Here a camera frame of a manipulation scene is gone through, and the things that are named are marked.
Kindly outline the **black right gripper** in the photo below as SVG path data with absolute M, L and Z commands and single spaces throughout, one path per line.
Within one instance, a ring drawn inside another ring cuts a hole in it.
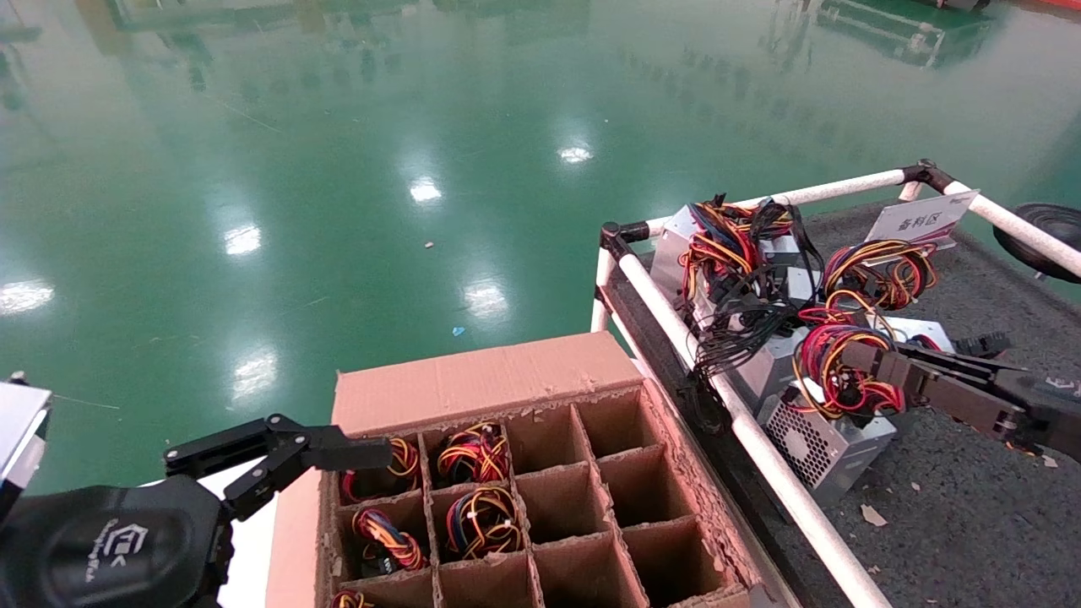
M 1080 383 L 1023 366 L 912 344 L 842 347 L 842 362 L 900 389 L 911 407 L 946 413 L 1027 453 L 1080 462 Z

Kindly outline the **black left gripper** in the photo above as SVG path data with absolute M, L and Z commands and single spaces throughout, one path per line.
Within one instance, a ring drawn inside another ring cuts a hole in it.
M 193 481 L 256 459 L 223 501 Z M 3 605 L 215 607 L 233 557 L 231 520 L 246 523 L 309 470 L 391 463 L 389 439 L 273 413 L 166 450 L 172 478 L 162 483 L 23 497 L 3 523 Z

